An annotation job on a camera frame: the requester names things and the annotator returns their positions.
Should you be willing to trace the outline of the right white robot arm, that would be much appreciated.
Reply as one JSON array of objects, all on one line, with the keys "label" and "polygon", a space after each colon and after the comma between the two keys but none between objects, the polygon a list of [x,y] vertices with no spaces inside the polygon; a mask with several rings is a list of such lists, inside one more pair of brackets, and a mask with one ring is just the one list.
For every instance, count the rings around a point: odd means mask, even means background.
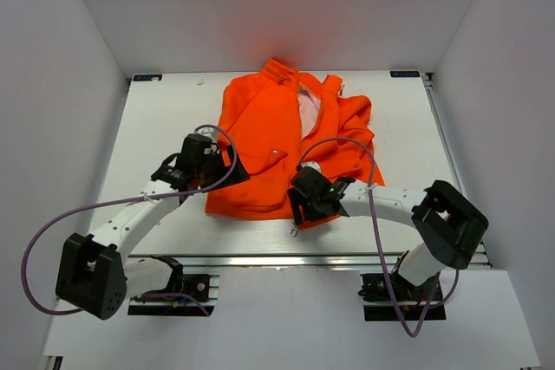
[{"label": "right white robot arm", "polygon": [[445,268],[467,269],[489,227],[486,216],[444,180],[411,191],[351,177],[330,181],[306,166],[293,177],[288,197],[297,227],[336,216],[375,216],[417,230],[422,243],[404,256],[391,278],[393,292],[404,300]]}]

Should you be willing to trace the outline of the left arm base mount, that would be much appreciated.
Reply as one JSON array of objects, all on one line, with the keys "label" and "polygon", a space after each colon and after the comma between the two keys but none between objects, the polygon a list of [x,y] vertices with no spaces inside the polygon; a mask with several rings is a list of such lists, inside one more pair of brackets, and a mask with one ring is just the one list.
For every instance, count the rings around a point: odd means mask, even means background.
[{"label": "left arm base mount", "polygon": [[175,295],[165,290],[132,298],[130,316],[208,317],[219,297],[219,275],[184,274]]}]

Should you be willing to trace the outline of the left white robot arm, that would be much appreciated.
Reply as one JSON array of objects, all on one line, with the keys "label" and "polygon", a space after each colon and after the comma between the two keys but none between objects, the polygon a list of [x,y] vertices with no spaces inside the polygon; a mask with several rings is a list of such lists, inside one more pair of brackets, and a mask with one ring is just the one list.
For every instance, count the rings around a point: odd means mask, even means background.
[{"label": "left white robot arm", "polygon": [[55,286],[58,298],[101,320],[126,299],[193,302],[184,290],[183,266],[169,256],[132,262],[138,243],[191,196],[249,179],[232,139],[219,144],[210,133],[188,134],[178,153],[166,157],[137,198],[87,235],[66,239]]}]

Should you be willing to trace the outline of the orange zip-up jacket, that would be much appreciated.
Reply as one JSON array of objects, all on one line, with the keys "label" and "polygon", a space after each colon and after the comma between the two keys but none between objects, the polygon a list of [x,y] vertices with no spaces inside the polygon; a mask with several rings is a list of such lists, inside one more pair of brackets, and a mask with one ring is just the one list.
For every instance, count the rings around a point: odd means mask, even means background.
[{"label": "orange zip-up jacket", "polygon": [[291,219],[287,196],[300,160],[315,162],[331,181],[351,177],[383,185],[368,124],[368,97],[343,96],[343,80],[289,68],[270,59],[257,73],[225,88],[219,127],[233,142],[250,179],[211,191],[205,212],[243,220]]}]

